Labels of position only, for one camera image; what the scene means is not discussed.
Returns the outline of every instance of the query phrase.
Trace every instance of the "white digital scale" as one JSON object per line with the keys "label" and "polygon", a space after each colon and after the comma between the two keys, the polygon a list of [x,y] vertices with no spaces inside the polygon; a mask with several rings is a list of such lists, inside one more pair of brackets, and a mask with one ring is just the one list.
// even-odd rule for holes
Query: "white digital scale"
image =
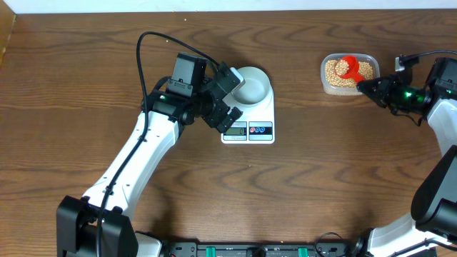
{"label": "white digital scale", "polygon": [[222,143],[274,142],[274,97],[267,75],[260,69],[238,69],[245,84],[224,98],[228,106],[236,106],[243,112],[226,133],[221,134]]}

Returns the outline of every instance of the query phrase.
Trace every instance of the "white wall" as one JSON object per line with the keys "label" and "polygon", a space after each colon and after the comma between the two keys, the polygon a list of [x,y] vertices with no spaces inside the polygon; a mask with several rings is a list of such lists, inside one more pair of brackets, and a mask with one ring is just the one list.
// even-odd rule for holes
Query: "white wall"
{"label": "white wall", "polygon": [[4,0],[17,14],[142,11],[455,9],[457,0]]}

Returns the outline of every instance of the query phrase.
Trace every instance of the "wooden table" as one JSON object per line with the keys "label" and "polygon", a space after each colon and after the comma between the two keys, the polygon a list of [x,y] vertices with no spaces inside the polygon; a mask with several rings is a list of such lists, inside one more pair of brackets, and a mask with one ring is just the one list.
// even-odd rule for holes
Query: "wooden table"
{"label": "wooden table", "polygon": [[[332,53],[394,58],[457,49],[457,11],[20,15],[0,70],[0,253],[53,256],[55,211],[107,169],[139,114],[135,48],[160,31],[230,66],[256,66],[275,92],[276,142],[227,146],[186,128],[140,199],[134,228],[200,241],[355,238],[409,212],[441,155],[425,124],[364,96],[323,92]],[[149,89],[183,48],[148,37]],[[415,68],[421,85],[434,57]]]}

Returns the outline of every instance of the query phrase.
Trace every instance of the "container of grain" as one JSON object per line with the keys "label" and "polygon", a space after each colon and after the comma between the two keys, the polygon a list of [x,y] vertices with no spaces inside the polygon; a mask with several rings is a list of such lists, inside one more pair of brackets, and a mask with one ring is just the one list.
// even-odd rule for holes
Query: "container of grain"
{"label": "container of grain", "polygon": [[351,81],[340,79],[332,70],[337,61],[348,55],[355,56],[361,67],[365,67],[364,72],[359,71],[359,73],[363,73],[362,76],[370,78],[371,74],[367,74],[366,71],[371,73],[371,70],[373,71],[373,79],[380,76],[378,62],[372,56],[367,54],[331,54],[321,64],[321,80],[323,90],[326,93],[337,96],[359,96],[362,94],[357,91],[356,84],[352,79]]}

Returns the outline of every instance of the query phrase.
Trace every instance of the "red scoop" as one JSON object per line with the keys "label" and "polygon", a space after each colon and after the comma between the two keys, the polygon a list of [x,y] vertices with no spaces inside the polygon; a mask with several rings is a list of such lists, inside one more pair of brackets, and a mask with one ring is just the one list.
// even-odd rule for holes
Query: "red scoop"
{"label": "red scoop", "polygon": [[339,75],[342,79],[353,79],[356,83],[364,81],[365,78],[358,73],[358,61],[355,56],[345,56],[341,60],[349,64],[349,70],[344,75]]}

